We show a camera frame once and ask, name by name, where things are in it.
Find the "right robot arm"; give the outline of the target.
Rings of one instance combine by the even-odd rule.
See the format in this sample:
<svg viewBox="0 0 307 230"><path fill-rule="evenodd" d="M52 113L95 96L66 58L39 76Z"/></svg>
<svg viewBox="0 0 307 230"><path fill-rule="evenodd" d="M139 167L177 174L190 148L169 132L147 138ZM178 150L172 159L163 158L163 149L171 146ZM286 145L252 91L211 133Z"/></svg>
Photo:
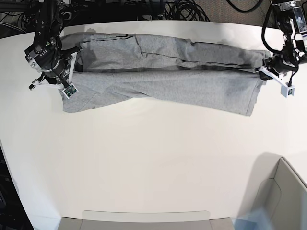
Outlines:
<svg viewBox="0 0 307 230"><path fill-rule="evenodd" d="M65 8L60 0L46 0L35 20L33 43L24 51L31 68L40 73L33 80L29 90L37 86L59 89L67 98L78 90L72 83L75 62L82 50L75 46L62 49L60 33L64 28L61 11Z"/></svg>

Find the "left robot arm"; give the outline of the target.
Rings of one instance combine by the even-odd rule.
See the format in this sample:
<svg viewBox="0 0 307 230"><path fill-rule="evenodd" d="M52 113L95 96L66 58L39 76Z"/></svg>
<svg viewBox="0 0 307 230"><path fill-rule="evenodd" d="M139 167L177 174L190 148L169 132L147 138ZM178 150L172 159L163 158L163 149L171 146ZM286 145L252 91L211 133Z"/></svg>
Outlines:
<svg viewBox="0 0 307 230"><path fill-rule="evenodd" d="M257 65L254 72L263 80L276 80L285 91L285 95L294 93L293 76L299 65L307 62L307 22L303 5L298 0L271 0L261 30L261 40L265 48L272 53ZM281 50L269 46L265 32L271 14L276 26L283 33L284 44Z"/></svg>

